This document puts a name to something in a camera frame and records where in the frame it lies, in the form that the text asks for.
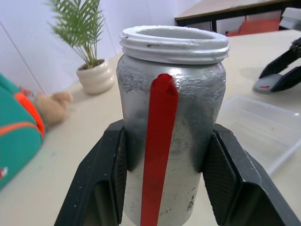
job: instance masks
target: table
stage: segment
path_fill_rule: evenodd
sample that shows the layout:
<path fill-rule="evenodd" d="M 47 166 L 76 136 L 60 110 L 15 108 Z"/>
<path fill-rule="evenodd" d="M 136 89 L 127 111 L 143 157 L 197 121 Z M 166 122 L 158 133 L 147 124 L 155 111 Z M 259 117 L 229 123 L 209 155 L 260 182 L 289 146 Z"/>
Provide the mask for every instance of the table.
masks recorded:
<path fill-rule="evenodd" d="M 188 26 L 211 21 L 216 32 L 216 21 L 258 13 L 282 10 L 287 7 L 300 8 L 299 0 L 202 0 L 175 18 L 178 26 Z"/>
<path fill-rule="evenodd" d="M 281 93 L 252 92 L 263 68 L 285 52 L 301 32 L 281 31 L 231 37 L 224 101 L 244 95 L 301 113 L 301 84 Z M 110 61 L 115 70 L 121 54 Z M 36 156 L 0 191 L 1 226 L 53 226 L 81 160 L 111 122 L 122 118 L 118 85 L 98 96 L 87 96 L 81 85 L 73 93 L 70 117 L 51 129 Z M 301 219 L 301 151 L 289 159 L 272 177 L 274 183 Z M 211 205 L 201 179 L 191 218 L 184 226 L 215 226 Z M 121 226 L 133 226 L 123 215 Z"/>

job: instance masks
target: plant pot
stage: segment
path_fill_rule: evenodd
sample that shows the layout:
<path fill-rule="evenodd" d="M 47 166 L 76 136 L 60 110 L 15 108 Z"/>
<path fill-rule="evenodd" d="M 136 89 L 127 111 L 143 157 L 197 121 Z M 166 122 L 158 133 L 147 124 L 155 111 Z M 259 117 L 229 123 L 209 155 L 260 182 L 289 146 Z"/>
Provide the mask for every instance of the plant pot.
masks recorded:
<path fill-rule="evenodd" d="M 93 68 L 81 69 L 83 67 L 84 65 L 76 71 L 76 74 L 86 93 L 103 93 L 114 85 L 115 77 L 107 60 L 103 60 L 100 65 Z"/>

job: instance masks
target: clear plastic container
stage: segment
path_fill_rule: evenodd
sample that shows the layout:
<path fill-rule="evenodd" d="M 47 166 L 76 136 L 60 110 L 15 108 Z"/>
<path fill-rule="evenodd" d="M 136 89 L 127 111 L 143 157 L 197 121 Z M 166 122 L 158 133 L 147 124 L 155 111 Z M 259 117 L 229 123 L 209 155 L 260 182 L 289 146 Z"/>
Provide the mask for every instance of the clear plastic container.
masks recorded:
<path fill-rule="evenodd" d="M 220 110 L 217 123 L 230 129 L 242 147 L 271 175 L 301 146 L 301 116 L 243 96 Z"/>

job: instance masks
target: green backpack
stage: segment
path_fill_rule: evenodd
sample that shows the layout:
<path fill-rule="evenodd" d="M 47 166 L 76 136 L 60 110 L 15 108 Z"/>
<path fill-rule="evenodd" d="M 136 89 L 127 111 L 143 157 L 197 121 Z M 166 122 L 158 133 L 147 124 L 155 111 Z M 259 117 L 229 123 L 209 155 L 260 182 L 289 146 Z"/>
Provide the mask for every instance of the green backpack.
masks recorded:
<path fill-rule="evenodd" d="M 33 103 L 0 73 L 0 189 L 39 150 L 44 132 Z"/>

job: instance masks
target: silver jar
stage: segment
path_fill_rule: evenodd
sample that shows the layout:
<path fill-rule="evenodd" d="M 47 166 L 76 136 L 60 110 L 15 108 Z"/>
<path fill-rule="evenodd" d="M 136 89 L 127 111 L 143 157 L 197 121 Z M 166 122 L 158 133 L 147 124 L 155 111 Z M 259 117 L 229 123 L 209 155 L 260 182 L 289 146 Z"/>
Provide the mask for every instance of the silver jar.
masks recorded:
<path fill-rule="evenodd" d="M 121 39 L 125 54 L 118 62 L 117 77 L 129 171 L 124 211 L 140 225 L 150 88 L 159 74 L 168 73 L 174 78 L 179 102 L 158 226 L 182 226 L 192 213 L 200 169 L 225 92 L 221 61 L 229 51 L 228 39 L 173 26 L 125 29 Z"/>

